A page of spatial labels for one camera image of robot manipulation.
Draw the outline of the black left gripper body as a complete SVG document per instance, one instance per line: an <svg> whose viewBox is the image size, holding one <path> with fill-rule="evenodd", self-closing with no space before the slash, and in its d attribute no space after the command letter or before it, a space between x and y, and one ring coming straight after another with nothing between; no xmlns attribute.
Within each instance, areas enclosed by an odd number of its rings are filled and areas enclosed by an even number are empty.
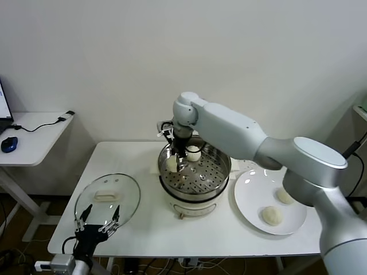
<svg viewBox="0 0 367 275"><path fill-rule="evenodd" d="M75 256L92 256L99 243L108 240L108 233L101 230L102 225L86 225L84 230L75 233L77 245L73 251Z"/></svg>

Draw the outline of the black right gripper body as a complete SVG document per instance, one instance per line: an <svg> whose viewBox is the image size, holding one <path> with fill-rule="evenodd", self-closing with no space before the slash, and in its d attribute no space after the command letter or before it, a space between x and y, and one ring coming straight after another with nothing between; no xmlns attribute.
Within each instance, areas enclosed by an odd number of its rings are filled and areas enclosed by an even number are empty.
<svg viewBox="0 0 367 275"><path fill-rule="evenodd" d="M173 134L173 151L177 160L186 157L186 138Z"/></svg>

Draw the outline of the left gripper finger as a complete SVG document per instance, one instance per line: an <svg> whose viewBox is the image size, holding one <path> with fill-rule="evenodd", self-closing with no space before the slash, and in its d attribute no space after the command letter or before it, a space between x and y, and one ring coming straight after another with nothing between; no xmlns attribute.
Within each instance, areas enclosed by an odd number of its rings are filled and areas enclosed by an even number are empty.
<svg viewBox="0 0 367 275"><path fill-rule="evenodd" d="M120 205L117 206L114 214L110 221L108 221L105 225L103 225L99 232L115 232L119 227L119 212L120 212Z"/></svg>
<svg viewBox="0 0 367 275"><path fill-rule="evenodd" d="M85 210L82 211L80 216L75 218L76 231L83 231L86 220L92 210L92 204L90 204Z"/></svg>

